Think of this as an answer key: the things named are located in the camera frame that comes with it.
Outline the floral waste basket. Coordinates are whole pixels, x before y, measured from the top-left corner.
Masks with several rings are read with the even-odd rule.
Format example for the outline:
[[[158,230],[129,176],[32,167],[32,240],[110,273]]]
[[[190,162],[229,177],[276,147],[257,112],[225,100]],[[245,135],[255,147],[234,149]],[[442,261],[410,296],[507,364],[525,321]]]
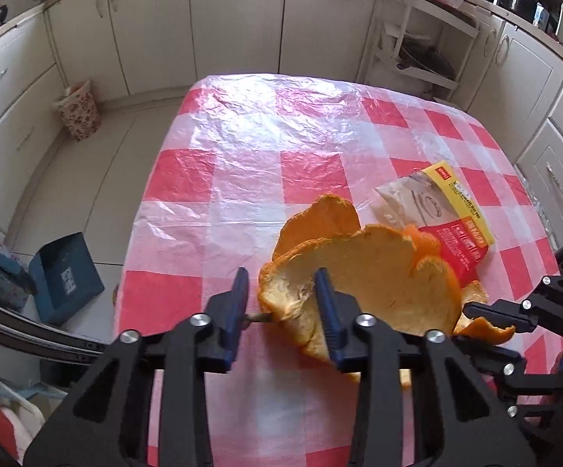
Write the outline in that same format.
[[[101,115],[89,80],[68,86],[63,96],[53,103],[53,110],[77,141],[89,138],[100,128]]]

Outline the white kitchen cabinets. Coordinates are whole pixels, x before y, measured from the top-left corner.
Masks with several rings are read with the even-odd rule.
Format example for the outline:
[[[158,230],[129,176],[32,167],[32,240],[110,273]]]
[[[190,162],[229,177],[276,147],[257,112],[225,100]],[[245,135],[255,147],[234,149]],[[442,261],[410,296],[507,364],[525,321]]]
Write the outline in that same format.
[[[60,133],[54,106],[173,94],[217,74],[353,80],[375,0],[48,0],[0,26],[0,231]]]

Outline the white drawer cabinet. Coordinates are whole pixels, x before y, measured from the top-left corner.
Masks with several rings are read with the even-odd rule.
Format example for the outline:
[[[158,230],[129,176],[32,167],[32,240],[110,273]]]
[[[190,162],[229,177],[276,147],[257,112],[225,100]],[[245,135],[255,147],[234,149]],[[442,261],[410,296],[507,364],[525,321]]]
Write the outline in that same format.
[[[563,248],[563,46],[488,3],[462,9],[477,19],[479,35],[452,100],[525,178]]]

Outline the red white checkered tablecloth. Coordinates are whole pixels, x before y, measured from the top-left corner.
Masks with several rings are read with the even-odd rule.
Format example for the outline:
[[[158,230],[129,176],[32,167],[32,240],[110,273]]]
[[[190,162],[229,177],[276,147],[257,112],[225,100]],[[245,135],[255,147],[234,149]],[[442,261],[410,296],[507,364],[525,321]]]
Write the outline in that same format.
[[[256,276],[287,218],[318,196],[374,220],[376,189],[448,162],[495,244],[477,276],[517,302],[557,260],[516,171],[480,122],[416,97],[348,82],[210,76],[185,96],[151,170],[125,257],[117,327],[154,334]],[[351,378],[305,357],[272,325],[243,333],[228,374],[206,376],[218,466],[342,466],[357,400]]]

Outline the large orange peel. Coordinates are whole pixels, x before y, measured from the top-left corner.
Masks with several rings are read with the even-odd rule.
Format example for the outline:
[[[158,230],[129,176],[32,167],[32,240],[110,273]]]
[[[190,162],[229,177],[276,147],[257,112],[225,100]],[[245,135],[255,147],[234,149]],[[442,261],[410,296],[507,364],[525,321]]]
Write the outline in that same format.
[[[467,302],[484,304],[488,295],[478,281],[460,284],[433,235],[413,225],[360,226],[350,201],[326,194],[283,225],[271,261],[259,272],[257,292],[261,311],[319,362],[330,360],[314,292],[320,268],[335,290],[357,299],[361,311],[400,332],[438,329],[489,345],[504,344],[516,332],[464,314]]]

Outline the blue dustpan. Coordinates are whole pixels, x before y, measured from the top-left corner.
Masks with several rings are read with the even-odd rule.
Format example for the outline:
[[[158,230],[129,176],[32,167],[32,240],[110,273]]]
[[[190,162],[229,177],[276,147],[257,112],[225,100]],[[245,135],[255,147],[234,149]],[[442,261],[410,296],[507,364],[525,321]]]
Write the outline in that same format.
[[[32,257],[28,272],[37,286],[33,297],[40,320],[56,327],[105,289],[82,232],[43,246]]]

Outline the white shelf rack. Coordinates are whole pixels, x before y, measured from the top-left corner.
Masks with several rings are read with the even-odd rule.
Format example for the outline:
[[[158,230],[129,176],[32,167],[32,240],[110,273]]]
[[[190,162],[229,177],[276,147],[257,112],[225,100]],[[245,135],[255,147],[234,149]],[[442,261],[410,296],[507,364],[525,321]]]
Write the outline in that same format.
[[[479,18],[431,0],[375,0],[356,81],[440,102],[462,86],[472,49],[480,37]],[[400,64],[405,38],[434,46],[451,64],[455,79]]]

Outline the black wok on rack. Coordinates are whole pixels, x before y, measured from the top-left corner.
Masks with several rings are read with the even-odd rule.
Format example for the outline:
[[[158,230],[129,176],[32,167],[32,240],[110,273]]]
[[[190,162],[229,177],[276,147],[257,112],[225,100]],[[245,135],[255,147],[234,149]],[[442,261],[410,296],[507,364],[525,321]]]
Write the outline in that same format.
[[[405,38],[400,47],[400,64],[404,68],[420,68],[421,70],[455,79],[455,71],[448,60],[437,52],[430,44]]]

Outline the yellow red snack wrapper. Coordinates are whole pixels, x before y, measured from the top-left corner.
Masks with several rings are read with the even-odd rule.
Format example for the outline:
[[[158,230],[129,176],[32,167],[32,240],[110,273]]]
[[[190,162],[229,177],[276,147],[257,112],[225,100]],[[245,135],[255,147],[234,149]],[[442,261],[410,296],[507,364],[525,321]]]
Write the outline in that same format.
[[[416,226],[440,242],[442,259],[462,287],[477,280],[477,266],[495,238],[465,184],[448,162],[437,162],[375,189],[375,215],[392,228]]]

